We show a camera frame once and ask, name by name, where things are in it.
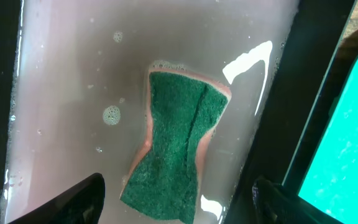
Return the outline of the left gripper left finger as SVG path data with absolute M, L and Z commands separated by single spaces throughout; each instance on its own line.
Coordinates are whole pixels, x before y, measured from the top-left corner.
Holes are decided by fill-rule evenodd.
M 105 181 L 94 173 L 13 224 L 98 224 L 105 199 Z

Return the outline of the green scrub sponge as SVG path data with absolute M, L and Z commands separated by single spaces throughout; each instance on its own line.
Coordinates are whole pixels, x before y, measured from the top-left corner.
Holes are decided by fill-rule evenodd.
M 156 220 L 193 223 L 204 156 L 230 99 L 206 76 L 151 68 L 145 139 L 120 199 Z

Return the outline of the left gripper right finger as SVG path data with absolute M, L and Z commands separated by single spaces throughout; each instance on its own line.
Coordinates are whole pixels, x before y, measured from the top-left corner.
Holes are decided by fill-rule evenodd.
M 282 185 L 259 177 L 252 186 L 259 224 L 341 224 Z

